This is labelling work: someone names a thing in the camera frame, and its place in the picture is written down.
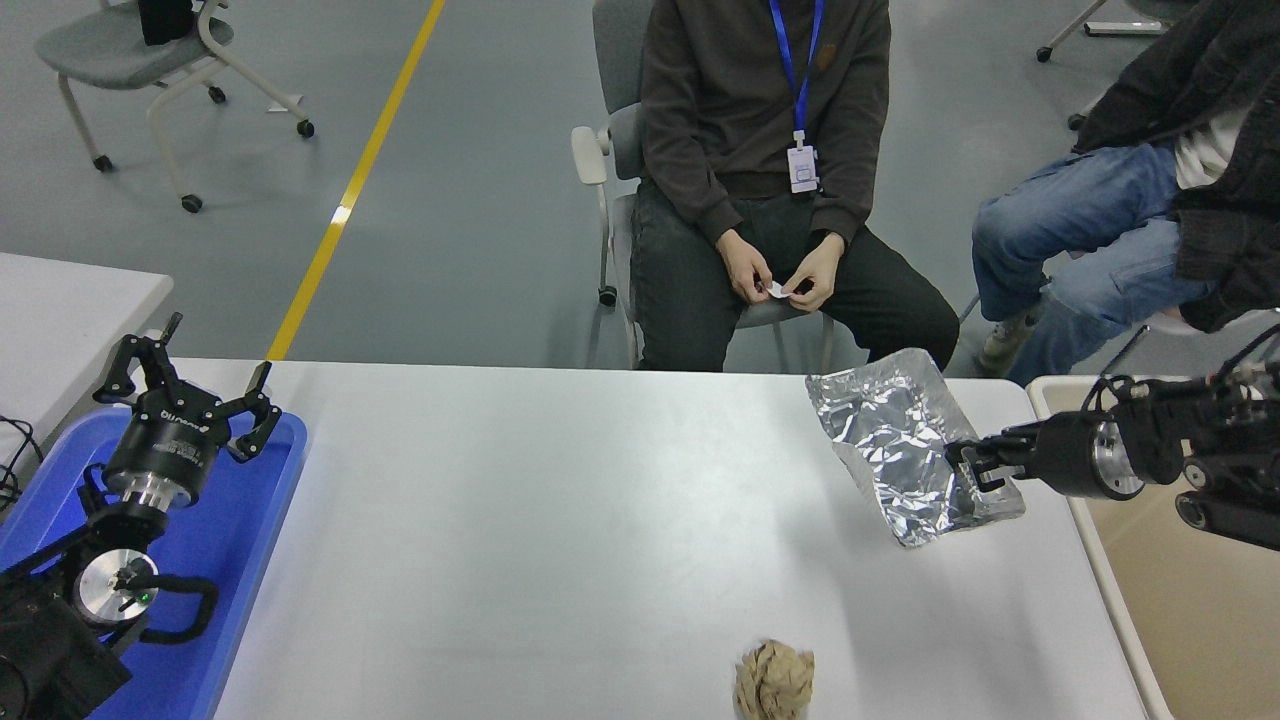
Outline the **person's right hand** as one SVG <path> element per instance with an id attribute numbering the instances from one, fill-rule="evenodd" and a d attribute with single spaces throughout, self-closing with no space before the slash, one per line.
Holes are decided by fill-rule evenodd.
<path id="1" fill-rule="evenodd" d="M 731 290 L 746 304 L 771 300 L 772 273 L 763 255 L 736 229 L 730 228 L 714 242 L 724 264 Z"/>

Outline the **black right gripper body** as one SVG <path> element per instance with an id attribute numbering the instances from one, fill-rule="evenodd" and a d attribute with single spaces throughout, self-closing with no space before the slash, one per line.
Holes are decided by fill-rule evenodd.
<path id="1" fill-rule="evenodd" d="M 1103 421 L 1101 413 L 1057 413 L 1036 428 L 1030 451 L 1030 478 L 1060 495 L 1103 498 L 1103 486 L 1094 465 L 1094 438 Z"/>

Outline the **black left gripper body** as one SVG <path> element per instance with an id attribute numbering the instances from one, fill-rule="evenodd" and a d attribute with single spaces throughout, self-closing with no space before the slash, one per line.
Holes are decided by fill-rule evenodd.
<path id="1" fill-rule="evenodd" d="M 110 492 L 147 474 L 180 486 L 187 493 L 204 491 L 218 452 L 230 438 L 225 418 L 211 419 L 211 409 L 186 400 L 175 406 L 160 393 L 143 395 L 105 468 Z"/>

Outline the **person's left hand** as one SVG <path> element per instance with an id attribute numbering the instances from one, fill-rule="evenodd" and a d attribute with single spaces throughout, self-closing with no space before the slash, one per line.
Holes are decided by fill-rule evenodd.
<path id="1" fill-rule="evenodd" d="M 783 284 L 788 305 L 801 313 L 818 311 L 835 293 L 840 261 L 845 254 L 841 234 L 828 232 L 797 265 Z"/>

